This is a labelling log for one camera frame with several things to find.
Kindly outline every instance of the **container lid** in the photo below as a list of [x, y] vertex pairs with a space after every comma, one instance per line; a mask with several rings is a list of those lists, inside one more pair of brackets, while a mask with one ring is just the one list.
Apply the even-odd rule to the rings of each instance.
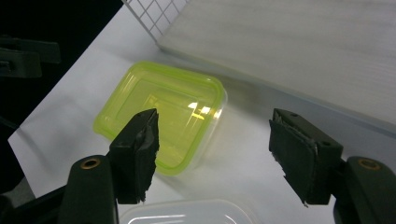
[[93, 130], [109, 140], [133, 115], [157, 108], [160, 150], [157, 171], [177, 175], [215, 127], [226, 92], [214, 77], [157, 63], [132, 66], [96, 117]]
[[139, 206], [122, 215], [120, 224], [252, 224], [252, 220], [236, 204], [215, 199]]

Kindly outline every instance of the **grid paper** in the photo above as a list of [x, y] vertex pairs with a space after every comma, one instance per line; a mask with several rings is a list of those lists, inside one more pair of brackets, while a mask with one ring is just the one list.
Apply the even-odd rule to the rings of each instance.
[[190, 0], [121, 0], [157, 41]]

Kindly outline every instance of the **transparent plastic container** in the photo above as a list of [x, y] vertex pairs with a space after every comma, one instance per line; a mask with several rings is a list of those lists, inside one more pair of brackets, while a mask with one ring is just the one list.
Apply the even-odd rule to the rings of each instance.
[[229, 201], [214, 199], [143, 205], [120, 217], [120, 224], [253, 224], [254, 217]]
[[203, 154], [226, 102], [226, 91], [214, 77], [158, 63], [136, 63], [96, 117], [93, 129], [112, 141], [133, 115], [157, 108], [156, 171], [178, 175]]

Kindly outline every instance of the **yellow plastic container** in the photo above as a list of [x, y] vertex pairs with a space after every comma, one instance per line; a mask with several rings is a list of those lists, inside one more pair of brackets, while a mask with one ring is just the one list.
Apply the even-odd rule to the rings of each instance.
[[157, 171], [177, 175], [201, 156], [226, 101], [226, 91], [214, 77], [157, 63], [136, 63], [96, 117], [93, 130], [112, 141], [134, 114], [157, 108]]

